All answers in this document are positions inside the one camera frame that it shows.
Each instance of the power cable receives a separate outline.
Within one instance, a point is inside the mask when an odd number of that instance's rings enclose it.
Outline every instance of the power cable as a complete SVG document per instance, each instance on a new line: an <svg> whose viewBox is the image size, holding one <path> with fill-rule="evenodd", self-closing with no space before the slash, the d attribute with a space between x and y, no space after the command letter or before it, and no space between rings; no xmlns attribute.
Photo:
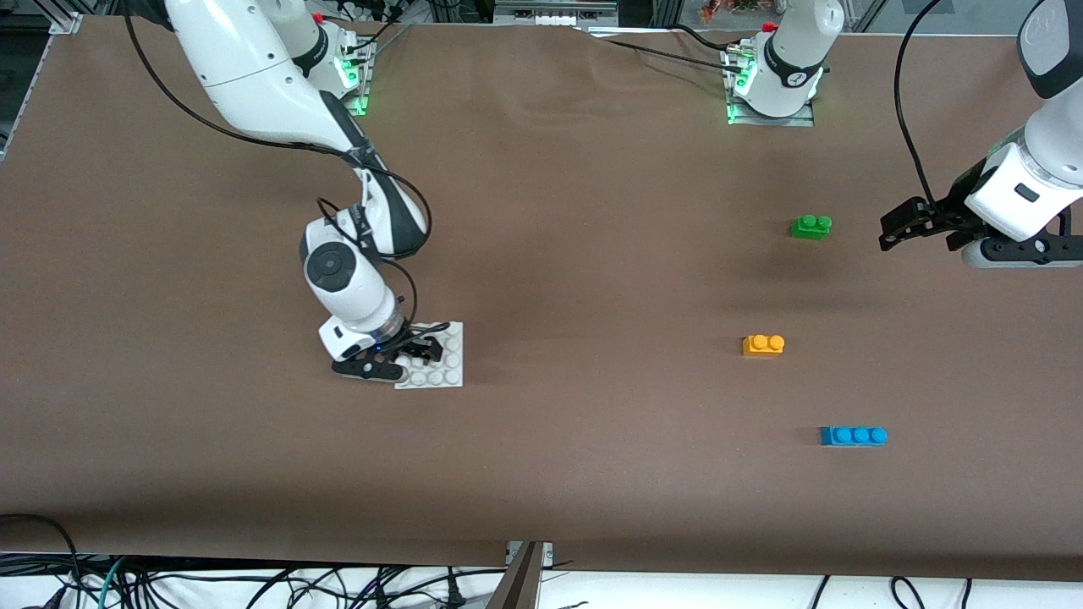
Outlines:
<svg viewBox="0 0 1083 609"><path fill-rule="evenodd" d="M914 159L914 169L917 170L917 179L922 183L922 192L925 193L925 200L927 200L930 205L936 203L936 198L932 197L932 190L929 187L929 181L925 177L925 168L922 167L922 159L917 155L917 148L914 146L913 138L910 137L910 129L906 128L906 119L902 116L902 95L899 92L899 88L902 77L902 60L906 55L906 47L910 46L910 39L914 36L914 31L922 23L922 20L925 18L925 15L929 14L929 11L936 8L939 3L940 0L930 0L930 2L917 13L917 16L914 17L913 23L910 24L906 33L902 36L902 43L899 44L899 56L895 62L893 86L895 115L899 119L899 129L902 130L902 139L906 141L906 150L910 151L910 156Z"/></svg>
<svg viewBox="0 0 1083 609"><path fill-rule="evenodd" d="M714 62L705 62L703 60L696 60L696 59L693 59L693 57L686 57L684 55L678 55L678 54L675 54L675 53L667 53L665 51L660 51L657 49L650 49L648 47L640 47L639 44L632 44L630 42L622 42L619 40L613 40L612 38L606 38L605 41L609 42L610 44L616 44L617 47L624 47L625 49L634 49L636 51L642 51L644 53L651 53L651 54L658 55L658 56L662 56L662 57L669 57L670 60L678 60L678 61L681 61L681 62L688 62L690 64L696 64L696 65L703 65L703 66L707 66L707 67L713 67L713 68L716 68L716 69L720 69L722 72L733 72L733 73L741 72L741 68L739 68L736 66L728 66L728 65L722 65L722 64L714 63Z"/></svg>

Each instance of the metal frame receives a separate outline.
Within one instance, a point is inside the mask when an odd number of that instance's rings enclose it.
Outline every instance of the metal frame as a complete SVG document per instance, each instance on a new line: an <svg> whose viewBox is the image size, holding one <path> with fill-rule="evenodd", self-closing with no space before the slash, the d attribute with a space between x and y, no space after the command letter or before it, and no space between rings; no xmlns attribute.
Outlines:
<svg viewBox="0 0 1083 609"><path fill-rule="evenodd" d="M869 7L865 14L861 15L858 23L851 27L851 31L869 31L873 22L876 21L876 17L879 16L880 11L884 10L884 7L886 7L889 1L890 0L872 0L872 5Z"/></svg>
<svg viewBox="0 0 1083 609"><path fill-rule="evenodd" d="M53 37L50 36L49 40L45 41L45 48L41 50L41 59L38 60L38 67L34 69L34 76L30 77L30 86L26 89L26 95L23 96L23 103L18 106L18 114L15 115L15 120L11 124L11 132L8 133L8 140L4 145L0 147L0 164L8 156L8 148L11 143L15 140L15 131L18 130L18 121L23 119L23 113L26 112L26 104L30 103L30 93L34 92L34 86L38 82L38 76L41 74L41 68L45 65L45 57L49 56L49 49L53 46Z"/></svg>
<svg viewBox="0 0 1083 609"><path fill-rule="evenodd" d="M651 16L651 27L665 27L680 20L684 9L684 0L654 0L654 15Z"/></svg>
<svg viewBox="0 0 1083 609"><path fill-rule="evenodd" d="M513 552L511 567L504 572L485 609L535 609L547 554L545 545L544 542L524 542ZM548 558L552 560L551 549Z"/></svg>

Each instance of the white robotic arm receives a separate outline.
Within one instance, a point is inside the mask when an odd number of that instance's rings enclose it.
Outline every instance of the white robotic arm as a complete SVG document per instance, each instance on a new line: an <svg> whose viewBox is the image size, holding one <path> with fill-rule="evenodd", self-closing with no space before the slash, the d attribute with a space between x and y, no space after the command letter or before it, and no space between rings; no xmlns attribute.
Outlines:
<svg viewBox="0 0 1083 609"><path fill-rule="evenodd" d="M328 148L357 174L361 200L309 223L301 261L331 313L319 336L336 366L347 366L336 371L401 380L406 372L390 362L349 367L370 348L410 342L399 301L375 265L412 256L427 238L417 205L339 102L349 82L338 54L350 37L317 24L299 0L165 0L164 7L193 72L231 126L264 141Z"/></svg>
<svg viewBox="0 0 1083 609"><path fill-rule="evenodd" d="M765 116L793 116L815 95L823 60L845 21L838 0L792 0L775 31L752 39L755 65L733 93Z"/></svg>
<svg viewBox="0 0 1083 609"><path fill-rule="evenodd" d="M1083 1L1041 0L1018 38L1034 91L1046 100L1027 122L936 202L913 197L880 218L880 249L951 232L976 268L1079 267L1083 236L1071 204L1083 198ZM1053 233L1049 223L1059 219Z"/></svg>

